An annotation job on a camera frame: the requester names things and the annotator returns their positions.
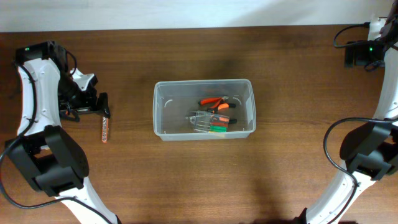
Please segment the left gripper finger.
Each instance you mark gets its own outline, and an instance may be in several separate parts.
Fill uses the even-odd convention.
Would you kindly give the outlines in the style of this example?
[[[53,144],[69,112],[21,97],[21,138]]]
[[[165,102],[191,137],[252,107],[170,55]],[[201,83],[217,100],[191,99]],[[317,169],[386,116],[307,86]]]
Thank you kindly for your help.
[[[101,115],[105,118],[111,117],[107,93],[104,92],[99,94],[98,101],[96,104],[96,109],[97,109],[96,113],[98,115]]]
[[[75,110],[60,111],[59,115],[60,115],[60,119],[63,119],[63,120],[73,121],[73,122],[80,121],[80,117]]]

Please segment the orange socket bit rail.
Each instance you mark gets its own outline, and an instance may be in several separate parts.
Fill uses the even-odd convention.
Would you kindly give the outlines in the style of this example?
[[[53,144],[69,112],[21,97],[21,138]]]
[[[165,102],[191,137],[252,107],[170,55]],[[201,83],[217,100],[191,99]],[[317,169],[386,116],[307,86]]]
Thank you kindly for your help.
[[[109,135],[109,119],[106,117],[103,117],[102,130],[101,130],[101,140],[103,143],[108,142],[108,135]]]

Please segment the clear screwdriver bit case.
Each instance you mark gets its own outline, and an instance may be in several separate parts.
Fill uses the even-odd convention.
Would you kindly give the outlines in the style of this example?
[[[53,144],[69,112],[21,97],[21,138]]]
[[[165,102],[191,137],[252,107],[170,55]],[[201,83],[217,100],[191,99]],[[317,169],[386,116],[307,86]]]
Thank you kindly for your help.
[[[207,111],[192,111],[186,119],[196,133],[227,132],[231,119],[228,116],[209,113]]]

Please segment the small red-handled cutting pliers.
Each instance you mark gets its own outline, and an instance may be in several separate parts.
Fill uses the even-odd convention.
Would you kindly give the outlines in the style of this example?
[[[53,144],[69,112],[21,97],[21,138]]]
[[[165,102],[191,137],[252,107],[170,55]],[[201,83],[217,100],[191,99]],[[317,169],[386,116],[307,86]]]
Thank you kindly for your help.
[[[200,106],[203,106],[203,105],[212,103],[213,105],[210,106],[210,109],[214,109],[214,108],[217,108],[219,105],[221,105],[228,99],[229,99],[228,96],[222,96],[222,97],[216,97],[216,98],[205,98],[205,99],[200,100],[198,102],[198,104]]]

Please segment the orange-black long nose pliers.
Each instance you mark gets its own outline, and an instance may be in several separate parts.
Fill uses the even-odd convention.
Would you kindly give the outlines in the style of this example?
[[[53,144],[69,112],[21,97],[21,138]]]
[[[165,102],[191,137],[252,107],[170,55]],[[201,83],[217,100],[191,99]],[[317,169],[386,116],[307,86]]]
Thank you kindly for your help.
[[[219,110],[228,109],[228,108],[235,108],[235,107],[236,107],[236,104],[234,104],[234,103],[222,103],[222,104],[216,106],[215,108],[207,108],[205,111],[215,114]],[[186,118],[187,119],[191,119],[191,118],[195,117],[196,116],[196,112],[197,111],[191,111],[190,114],[194,114],[194,115],[188,116]],[[237,119],[230,119],[229,120],[229,124],[236,124],[237,122],[238,122]]]

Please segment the right robot arm white-black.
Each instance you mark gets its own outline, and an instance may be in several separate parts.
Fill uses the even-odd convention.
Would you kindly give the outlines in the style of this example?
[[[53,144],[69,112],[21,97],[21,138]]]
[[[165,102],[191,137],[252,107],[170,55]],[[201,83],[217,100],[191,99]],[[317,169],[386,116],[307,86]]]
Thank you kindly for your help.
[[[344,118],[327,129],[323,151],[338,172],[320,198],[293,223],[338,223],[368,187],[397,172],[397,1],[386,17],[373,17],[360,26],[368,29],[368,38],[342,45],[345,67],[362,65],[367,72],[384,68],[376,111],[372,118]],[[337,164],[328,152],[328,137],[333,128],[351,121],[362,125],[345,136]]]

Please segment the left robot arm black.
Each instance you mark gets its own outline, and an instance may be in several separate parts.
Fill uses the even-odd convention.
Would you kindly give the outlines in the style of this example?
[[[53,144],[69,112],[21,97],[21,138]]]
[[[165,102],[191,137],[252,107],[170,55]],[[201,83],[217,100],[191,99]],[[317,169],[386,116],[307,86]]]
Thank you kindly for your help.
[[[120,223],[101,201],[89,179],[83,149],[62,128],[84,114],[101,116],[101,140],[108,140],[111,112],[108,95],[98,93],[95,74],[70,69],[74,55],[53,40],[16,50],[14,66],[22,83],[22,115],[17,136],[5,143],[8,157],[36,192],[62,202],[80,223]]]

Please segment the clear plastic container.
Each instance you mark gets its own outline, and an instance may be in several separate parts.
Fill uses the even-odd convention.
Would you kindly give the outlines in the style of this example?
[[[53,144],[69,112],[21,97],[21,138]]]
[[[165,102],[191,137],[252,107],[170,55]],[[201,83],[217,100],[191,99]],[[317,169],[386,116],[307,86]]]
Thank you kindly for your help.
[[[224,133],[194,132],[186,117],[191,111],[205,111],[213,105],[200,106],[200,100],[222,96],[228,96],[225,103],[234,103],[236,107],[215,114],[238,122],[229,124]],[[153,128],[163,141],[246,138],[256,130],[256,104],[251,82],[248,79],[158,82],[154,87]]]

